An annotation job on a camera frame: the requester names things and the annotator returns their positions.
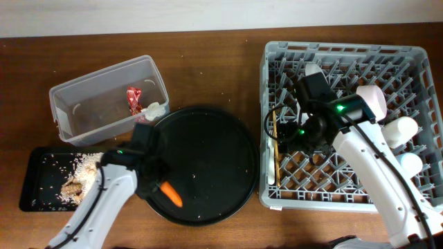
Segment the light blue cup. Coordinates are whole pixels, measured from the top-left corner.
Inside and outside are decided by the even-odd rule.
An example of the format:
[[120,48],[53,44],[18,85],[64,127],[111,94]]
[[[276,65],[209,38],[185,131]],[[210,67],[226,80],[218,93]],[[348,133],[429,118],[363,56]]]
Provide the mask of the light blue cup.
[[405,178],[411,179],[413,176],[420,173],[423,169],[423,162],[421,158],[413,153],[404,153],[395,156],[401,166],[401,172]]

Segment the white plastic fork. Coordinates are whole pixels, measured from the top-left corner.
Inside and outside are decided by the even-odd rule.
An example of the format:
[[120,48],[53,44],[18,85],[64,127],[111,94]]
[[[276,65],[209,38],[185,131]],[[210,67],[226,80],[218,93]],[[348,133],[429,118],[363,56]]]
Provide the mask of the white plastic fork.
[[269,158],[268,158],[268,174],[267,174],[267,183],[269,185],[275,184],[275,154],[274,154],[274,145],[273,140],[271,138],[268,139],[267,148],[269,150]]

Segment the wooden chopstick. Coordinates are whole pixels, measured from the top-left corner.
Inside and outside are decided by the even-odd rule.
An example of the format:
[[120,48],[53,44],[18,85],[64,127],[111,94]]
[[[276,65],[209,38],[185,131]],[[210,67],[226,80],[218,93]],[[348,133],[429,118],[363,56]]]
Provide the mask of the wooden chopstick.
[[277,187],[280,187],[280,159],[279,159],[279,152],[278,152],[278,141],[276,140],[278,138],[277,134],[277,122],[276,122],[276,113],[275,110],[272,112],[272,118],[273,118],[273,136],[275,137],[274,142],[274,163],[275,163],[275,184]]

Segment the orange carrot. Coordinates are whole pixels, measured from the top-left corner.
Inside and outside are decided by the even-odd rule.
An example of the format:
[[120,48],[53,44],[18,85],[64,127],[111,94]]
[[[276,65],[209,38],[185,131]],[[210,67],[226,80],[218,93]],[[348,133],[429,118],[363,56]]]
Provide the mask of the orange carrot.
[[178,192],[171,186],[171,184],[167,181],[163,181],[160,184],[160,190],[162,191],[162,193],[164,193],[164,195],[166,195],[171,202],[177,206],[178,208],[182,208],[183,207],[183,201],[180,197],[180,195],[178,194]]

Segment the brown walnut shell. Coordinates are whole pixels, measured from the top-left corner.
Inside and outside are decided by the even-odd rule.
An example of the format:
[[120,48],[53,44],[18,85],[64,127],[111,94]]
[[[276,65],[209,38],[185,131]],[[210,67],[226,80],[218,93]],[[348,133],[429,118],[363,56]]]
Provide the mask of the brown walnut shell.
[[82,192],[82,184],[81,183],[71,183],[69,185],[65,185],[61,188],[61,194],[65,196],[78,195]]

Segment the pink bowl with food scraps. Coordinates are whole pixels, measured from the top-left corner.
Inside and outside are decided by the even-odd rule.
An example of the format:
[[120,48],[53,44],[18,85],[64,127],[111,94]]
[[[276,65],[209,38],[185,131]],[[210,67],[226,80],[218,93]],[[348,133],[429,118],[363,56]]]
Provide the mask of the pink bowl with food scraps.
[[386,117],[388,110],[386,100],[383,91],[377,85],[358,86],[356,94],[363,98],[377,122]]

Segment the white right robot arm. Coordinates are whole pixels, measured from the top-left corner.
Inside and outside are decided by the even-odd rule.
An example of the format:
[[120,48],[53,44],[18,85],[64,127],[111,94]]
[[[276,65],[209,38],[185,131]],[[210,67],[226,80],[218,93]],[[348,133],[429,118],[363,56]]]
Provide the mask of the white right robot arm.
[[416,130],[400,127],[405,138],[380,127],[387,113],[377,85],[358,86],[338,97],[322,73],[304,76],[294,85],[306,120],[292,125],[279,141],[306,154],[334,150],[354,170],[381,215],[395,248],[441,248],[442,215],[423,197],[391,149],[410,140]]

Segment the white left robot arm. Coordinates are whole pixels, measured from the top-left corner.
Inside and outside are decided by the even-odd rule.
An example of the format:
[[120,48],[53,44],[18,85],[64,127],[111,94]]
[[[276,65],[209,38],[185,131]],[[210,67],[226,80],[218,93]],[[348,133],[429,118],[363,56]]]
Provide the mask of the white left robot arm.
[[162,192],[182,207],[181,197],[165,179],[168,167],[161,159],[160,143],[157,129],[137,124],[129,142],[105,152],[88,194],[47,247],[101,248],[118,213],[134,194],[146,199]]

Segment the white paper cup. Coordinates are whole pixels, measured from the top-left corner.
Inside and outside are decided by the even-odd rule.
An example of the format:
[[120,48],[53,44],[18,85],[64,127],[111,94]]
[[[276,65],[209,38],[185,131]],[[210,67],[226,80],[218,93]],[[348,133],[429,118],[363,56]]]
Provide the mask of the white paper cup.
[[418,124],[414,119],[403,116],[386,124],[381,132],[389,148],[395,149],[407,143],[418,132]]

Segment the pale grey plate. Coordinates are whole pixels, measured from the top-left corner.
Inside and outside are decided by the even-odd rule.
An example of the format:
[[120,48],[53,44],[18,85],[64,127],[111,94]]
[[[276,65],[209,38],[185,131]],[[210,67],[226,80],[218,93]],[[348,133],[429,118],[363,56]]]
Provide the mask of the pale grey plate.
[[324,75],[322,68],[315,64],[315,63],[306,63],[305,65],[305,75],[309,76],[309,75],[313,75],[316,73],[321,73],[322,75]]

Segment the white tissue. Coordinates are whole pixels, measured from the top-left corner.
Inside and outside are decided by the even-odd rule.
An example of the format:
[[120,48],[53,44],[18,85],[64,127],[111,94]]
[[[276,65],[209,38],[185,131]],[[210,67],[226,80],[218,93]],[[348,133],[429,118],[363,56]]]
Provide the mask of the white tissue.
[[144,117],[147,121],[154,121],[157,118],[164,116],[167,111],[158,102],[151,103],[147,108],[142,109]]

